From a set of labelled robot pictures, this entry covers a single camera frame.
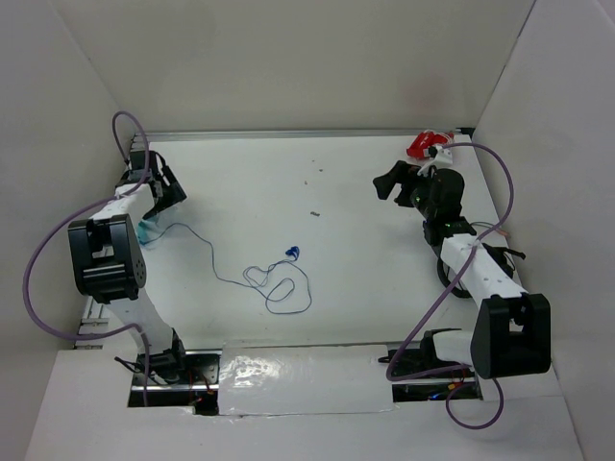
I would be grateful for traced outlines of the teal white cat-ear headphones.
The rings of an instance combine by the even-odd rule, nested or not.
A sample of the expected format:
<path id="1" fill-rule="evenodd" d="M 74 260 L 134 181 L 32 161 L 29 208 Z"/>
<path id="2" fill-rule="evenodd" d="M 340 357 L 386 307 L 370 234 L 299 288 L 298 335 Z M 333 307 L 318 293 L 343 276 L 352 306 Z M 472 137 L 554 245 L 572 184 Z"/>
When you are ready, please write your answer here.
<path id="1" fill-rule="evenodd" d="M 141 219 L 136 227 L 136 237 L 142 249 L 149 249 L 161 239 L 164 234 L 164 222 L 157 215 Z"/>

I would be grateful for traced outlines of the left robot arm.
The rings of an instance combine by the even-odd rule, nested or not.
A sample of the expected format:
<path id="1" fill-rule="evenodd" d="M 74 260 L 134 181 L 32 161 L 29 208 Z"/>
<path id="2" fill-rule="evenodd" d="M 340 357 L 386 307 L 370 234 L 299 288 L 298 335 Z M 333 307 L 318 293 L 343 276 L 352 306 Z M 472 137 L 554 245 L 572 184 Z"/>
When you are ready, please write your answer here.
<path id="1" fill-rule="evenodd" d="M 147 269 L 138 231 L 143 220 L 156 218 L 185 199 L 158 152 L 136 151 L 129 154 L 129 168 L 113 199 L 90 218 L 68 226 L 78 290 L 131 327 L 137 346 L 135 369 L 165 384 L 182 381 L 190 361 L 179 335 L 164 322 L 145 290 Z"/>

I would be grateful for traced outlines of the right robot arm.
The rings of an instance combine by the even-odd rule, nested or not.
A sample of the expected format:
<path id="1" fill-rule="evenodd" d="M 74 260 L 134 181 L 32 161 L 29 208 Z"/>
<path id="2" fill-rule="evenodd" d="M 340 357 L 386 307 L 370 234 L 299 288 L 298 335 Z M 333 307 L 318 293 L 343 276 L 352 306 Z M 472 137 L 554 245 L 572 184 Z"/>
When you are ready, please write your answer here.
<path id="1" fill-rule="evenodd" d="M 471 331 L 430 330 L 421 341 L 419 364 L 429 376 L 442 376 L 452 364 L 472 368 L 482 378 L 538 375 L 551 367 L 551 307 L 530 294 L 504 268 L 504 259 L 483 244 L 462 215 L 465 182 L 449 168 L 423 171 L 402 160 L 373 180 L 377 196 L 414 207 L 424 218 L 427 243 L 440 264 L 458 277 L 478 307 Z"/>

